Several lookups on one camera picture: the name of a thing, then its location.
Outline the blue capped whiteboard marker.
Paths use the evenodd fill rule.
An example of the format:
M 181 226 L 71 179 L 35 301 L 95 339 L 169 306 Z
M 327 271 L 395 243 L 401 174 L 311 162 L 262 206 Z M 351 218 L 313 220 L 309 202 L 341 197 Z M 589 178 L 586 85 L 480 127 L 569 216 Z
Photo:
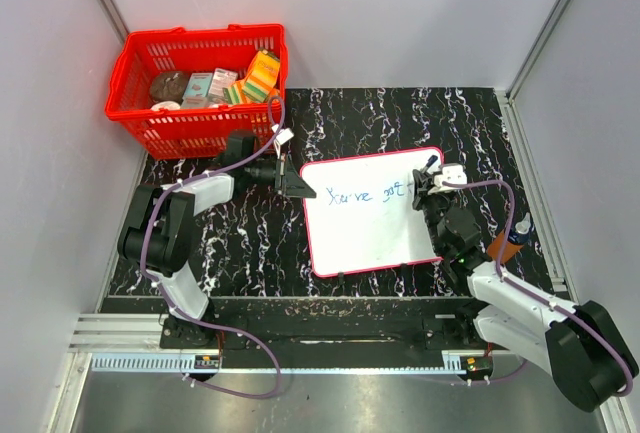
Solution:
M 439 157 L 437 155 L 432 155 L 429 157 L 429 159 L 427 160 L 425 166 L 423 167 L 422 171 L 425 173 L 429 173 L 431 167 L 436 163 L 436 161 L 439 159 Z

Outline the pink framed whiteboard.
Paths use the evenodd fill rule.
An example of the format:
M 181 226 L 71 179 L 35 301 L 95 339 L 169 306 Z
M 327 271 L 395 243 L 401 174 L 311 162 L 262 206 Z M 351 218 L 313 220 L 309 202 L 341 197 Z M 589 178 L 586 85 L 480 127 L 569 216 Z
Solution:
M 301 178 L 311 268 L 320 278 L 440 259 L 423 213 L 412 208 L 412 172 L 444 160 L 437 147 L 309 162 Z

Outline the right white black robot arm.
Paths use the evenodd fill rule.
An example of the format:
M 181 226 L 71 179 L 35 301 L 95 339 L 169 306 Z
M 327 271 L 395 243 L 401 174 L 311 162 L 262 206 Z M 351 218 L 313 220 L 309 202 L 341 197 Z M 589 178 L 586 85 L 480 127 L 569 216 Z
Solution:
M 545 371 L 575 407 L 592 412 L 634 387 L 639 366 L 607 309 L 545 292 L 480 245 L 474 215 L 459 191 L 472 188 L 460 164 L 415 169 L 414 210 L 422 213 L 450 286 L 472 301 L 458 316 L 456 340 L 468 349 L 504 347 Z

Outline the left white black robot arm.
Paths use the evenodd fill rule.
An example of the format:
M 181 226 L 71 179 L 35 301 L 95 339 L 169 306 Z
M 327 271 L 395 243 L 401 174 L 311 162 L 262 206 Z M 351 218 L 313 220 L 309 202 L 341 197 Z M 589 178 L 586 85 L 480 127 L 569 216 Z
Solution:
M 141 274 L 161 290 L 172 316 L 184 320 L 182 337 L 195 348 L 211 345 L 215 322 L 205 317 L 209 299 L 189 266 L 195 217 L 227 203 L 256 184 L 270 184 L 286 197 L 314 199 L 315 190 L 296 172 L 282 151 L 293 132 L 277 126 L 267 147 L 257 135 L 234 130 L 217 158 L 219 167 L 170 185 L 136 188 L 121 229 L 118 254 L 141 268 Z

